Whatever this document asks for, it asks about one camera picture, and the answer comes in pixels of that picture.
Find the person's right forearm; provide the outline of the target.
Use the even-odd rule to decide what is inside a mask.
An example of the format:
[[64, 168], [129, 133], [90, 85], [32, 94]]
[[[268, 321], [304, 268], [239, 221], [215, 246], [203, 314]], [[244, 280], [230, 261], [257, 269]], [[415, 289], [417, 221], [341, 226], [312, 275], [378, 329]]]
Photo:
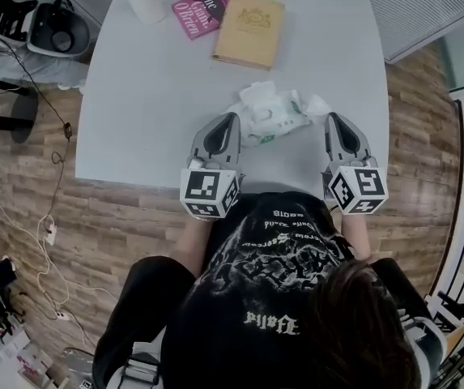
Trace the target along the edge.
[[355, 259], [359, 261], [370, 260], [372, 250], [364, 215], [343, 215], [341, 234], [351, 245]]

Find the grey table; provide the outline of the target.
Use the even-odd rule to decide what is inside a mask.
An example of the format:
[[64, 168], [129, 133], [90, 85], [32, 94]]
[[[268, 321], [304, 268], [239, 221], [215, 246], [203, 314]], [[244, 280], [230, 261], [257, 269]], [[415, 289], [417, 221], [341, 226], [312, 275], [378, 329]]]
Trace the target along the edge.
[[[171, 6], [179, 0], [162, 0]], [[275, 0], [285, 6], [269, 71], [216, 61], [216, 35], [189, 39], [174, 14], [142, 24], [113, 0], [84, 87], [75, 175], [178, 188], [195, 134], [252, 83], [319, 95], [389, 156], [385, 63], [369, 0]]]

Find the person's left forearm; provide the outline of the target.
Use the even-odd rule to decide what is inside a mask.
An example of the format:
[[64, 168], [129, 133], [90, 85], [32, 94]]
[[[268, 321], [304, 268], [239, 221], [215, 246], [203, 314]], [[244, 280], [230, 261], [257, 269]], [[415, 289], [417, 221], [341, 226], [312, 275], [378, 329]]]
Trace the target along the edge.
[[213, 224], [213, 220], [190, 219], [178, 244], [182, 263], [196, 277], [202, 273], [206, 247]]

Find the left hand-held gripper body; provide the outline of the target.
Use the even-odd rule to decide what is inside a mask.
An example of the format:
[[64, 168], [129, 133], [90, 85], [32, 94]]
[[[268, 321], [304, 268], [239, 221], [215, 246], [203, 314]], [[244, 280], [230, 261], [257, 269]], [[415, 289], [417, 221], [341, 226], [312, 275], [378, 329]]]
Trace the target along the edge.
[[237, 156], [223, 160], [191, 156], [181, 171], [180, 202], [196, 219], [223, 219], [237, 202], [241, 170]]

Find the pink book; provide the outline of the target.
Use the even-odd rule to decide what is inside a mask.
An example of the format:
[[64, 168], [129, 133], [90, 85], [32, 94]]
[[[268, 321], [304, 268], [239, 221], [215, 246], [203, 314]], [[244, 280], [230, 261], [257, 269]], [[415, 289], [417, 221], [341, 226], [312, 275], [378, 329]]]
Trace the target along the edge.
[[185, 34], [192, 41], [218, 30], [228, 0], [180, 0], [172, 4]]

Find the white vase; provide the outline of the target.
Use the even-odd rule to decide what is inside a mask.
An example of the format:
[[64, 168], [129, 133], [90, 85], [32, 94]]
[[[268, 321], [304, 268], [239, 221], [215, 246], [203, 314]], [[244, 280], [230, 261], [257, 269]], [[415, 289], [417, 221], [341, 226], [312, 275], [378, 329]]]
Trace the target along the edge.
[[137, 18], [146, 25], [161, 22], [166, 12], [160, 0], [128, 0]]

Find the white charger plug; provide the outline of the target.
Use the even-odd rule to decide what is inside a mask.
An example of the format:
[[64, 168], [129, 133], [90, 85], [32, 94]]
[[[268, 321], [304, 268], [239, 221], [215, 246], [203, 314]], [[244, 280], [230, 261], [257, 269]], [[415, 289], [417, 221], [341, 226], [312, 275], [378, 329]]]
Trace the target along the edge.
[[43, 223], [45, 229], [44, 239], [48, 244], [53, 246], [57, 236], [57, 225], [55, 220], [51, 215], [47, 215], [44, 218]]

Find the white wet wipe pack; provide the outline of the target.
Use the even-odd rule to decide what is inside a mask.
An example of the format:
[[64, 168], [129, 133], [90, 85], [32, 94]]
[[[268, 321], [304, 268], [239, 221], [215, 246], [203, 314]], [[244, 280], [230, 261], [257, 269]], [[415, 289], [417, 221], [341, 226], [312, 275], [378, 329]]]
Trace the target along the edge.
[[241, 124], [241, 146], [256, 147], [310, 125], [297, 90], [278, 92], [273, 81], [256, 82], [239, 91], [226, 113]]

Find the person's black printed t-shirt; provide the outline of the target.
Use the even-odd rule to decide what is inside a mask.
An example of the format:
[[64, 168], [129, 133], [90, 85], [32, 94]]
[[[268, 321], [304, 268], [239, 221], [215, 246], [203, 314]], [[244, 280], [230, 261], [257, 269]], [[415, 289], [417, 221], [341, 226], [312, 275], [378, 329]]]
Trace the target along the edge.
[[131, 267], [95, 389], [428, 389], [444, 360], [397, 263], [355, 259], [320, 199], [246, 195], [214, 222], [198, 277], [179, 242]]

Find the white pink carton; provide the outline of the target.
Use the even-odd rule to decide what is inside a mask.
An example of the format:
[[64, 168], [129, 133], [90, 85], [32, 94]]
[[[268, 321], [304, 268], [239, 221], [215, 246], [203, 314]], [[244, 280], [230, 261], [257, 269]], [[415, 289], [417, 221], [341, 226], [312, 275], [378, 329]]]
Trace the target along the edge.
[[53, 361], [41, 348], [31, 342], [27, 332], [21, 328], [11, 335], [0, 334], [0, 377], [9, 388], [16, 389], [26, 383], [32, 389], [45, 389], [53, 385], [49, 368]]

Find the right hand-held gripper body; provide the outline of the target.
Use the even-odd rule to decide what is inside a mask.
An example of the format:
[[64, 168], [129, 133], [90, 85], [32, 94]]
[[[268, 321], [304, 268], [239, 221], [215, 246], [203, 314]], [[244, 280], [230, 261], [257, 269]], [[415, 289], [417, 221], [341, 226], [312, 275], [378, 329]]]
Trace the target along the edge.
[[385, 169], [373, 156], [332, 160], [322, 174], [325, 200], [334, 200], [344, 215], [370, 215], [389, 198]]

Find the tan hardcover book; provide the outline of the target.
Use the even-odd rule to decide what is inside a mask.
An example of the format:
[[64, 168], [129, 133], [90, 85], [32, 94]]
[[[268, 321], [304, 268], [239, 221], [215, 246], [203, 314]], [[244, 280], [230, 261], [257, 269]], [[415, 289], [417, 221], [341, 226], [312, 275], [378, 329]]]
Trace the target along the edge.
[[228, 0], [212, 57], [270, 70], [279, 49], [285, 5], [274, 0]]

